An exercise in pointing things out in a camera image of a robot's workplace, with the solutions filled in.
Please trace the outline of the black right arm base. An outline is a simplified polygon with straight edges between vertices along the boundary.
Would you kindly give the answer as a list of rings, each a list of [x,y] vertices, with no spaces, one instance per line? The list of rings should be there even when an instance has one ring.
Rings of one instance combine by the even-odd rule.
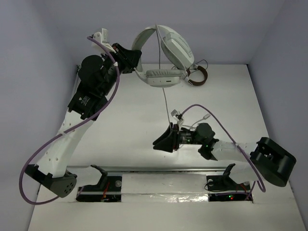
[[[206,177],[204,189],[209,193],[210,202],[253,201],[250,184],[238,184],[230,178],[234,166],[228,165],[222,175]]]

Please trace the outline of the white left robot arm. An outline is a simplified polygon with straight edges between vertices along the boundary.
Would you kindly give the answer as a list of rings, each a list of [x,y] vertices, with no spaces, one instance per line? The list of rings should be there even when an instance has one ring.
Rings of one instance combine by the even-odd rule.
[[[77,183],[77,176],[67,165],[82,136],[114,98],[119,76],[132,73],[137,67],[140,49],[128,50],[115,43],[110,54],[90,55],[79,65],[80,83],[68,104],[64,121],[47,151],[35,164],[27,164],[25,174],[50,190],[57,197],[68,196]]]

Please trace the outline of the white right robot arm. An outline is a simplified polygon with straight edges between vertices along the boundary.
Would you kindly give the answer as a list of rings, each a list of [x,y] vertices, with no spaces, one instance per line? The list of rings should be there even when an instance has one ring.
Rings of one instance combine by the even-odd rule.
[[[296,158],[268,137],[262,137],[256,144],[237,143],[234,138],[225,142],[215,138],[215,132],[208,123],[200,123],[190,129],[183,126],[183,112],[174,110],[171,115],[177,123],[170,123],[168,129],[153,142],[153,148],[172,153],[181,145],[199,145],[198,153],[206,160],[234,160],[247,162],[248,169],[233,172],[234,164],[228,165],[223,175],[216,177],[208,186],[223,184],[227,189],[235,188],[240,182],[256,181],[265,191],[263,181],[286,186],[296,164]]]

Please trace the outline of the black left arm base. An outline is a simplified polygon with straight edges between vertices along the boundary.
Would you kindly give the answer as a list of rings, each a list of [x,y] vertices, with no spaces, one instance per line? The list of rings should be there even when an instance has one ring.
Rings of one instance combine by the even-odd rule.
[[[108,172],[97,165],[91,165],[101,176],[94,185],[84,185],[78,188],[78,202],[121,202],[122,175],[108,175]]]

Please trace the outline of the white over-ear headphones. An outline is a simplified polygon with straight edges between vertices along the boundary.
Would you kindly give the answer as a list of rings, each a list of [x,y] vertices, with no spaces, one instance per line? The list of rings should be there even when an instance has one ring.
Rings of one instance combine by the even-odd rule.
[[[153,33],[160,39],[160,49],[175,69],[152,69],[144,71],[139,61],[135,73],[144,83],[151,87],[167,88],[181,82],[187,76],[187,69],[194,63],[193,52],[184,37],[174,29],[154,25],[145,28],[134,39],[131,49],[142,50],[142,47]]]

